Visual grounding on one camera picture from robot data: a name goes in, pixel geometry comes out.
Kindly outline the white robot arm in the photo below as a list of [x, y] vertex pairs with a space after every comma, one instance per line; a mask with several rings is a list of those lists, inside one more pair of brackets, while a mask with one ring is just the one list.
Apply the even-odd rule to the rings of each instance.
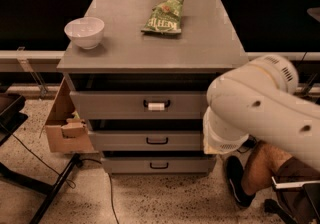
[[320, 106], [294, 95], [298, 74], [264, 55], [216, 78], [203, 117], [206, 154], [227, 154], [253, 136], [320, 170]]

